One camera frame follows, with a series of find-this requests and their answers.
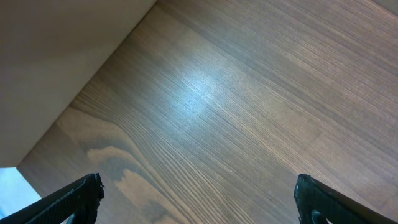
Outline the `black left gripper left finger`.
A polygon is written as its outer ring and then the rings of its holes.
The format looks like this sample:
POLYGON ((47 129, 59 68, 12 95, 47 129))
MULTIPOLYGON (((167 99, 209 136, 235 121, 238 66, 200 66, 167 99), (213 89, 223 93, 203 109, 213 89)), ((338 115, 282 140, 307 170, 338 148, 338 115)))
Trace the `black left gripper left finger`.
POLYGON ((102 199, 101 177, 92 173, 1 219, 1 224, 94 224, 102 199))

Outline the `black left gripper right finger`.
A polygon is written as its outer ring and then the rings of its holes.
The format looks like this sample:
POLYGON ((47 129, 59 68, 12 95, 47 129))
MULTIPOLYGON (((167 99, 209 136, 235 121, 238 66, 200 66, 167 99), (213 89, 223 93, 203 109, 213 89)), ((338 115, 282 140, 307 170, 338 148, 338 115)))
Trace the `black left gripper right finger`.
POLYGON ((298 176, 294 199, 300 224, 397 224, 307 174, 298 176))

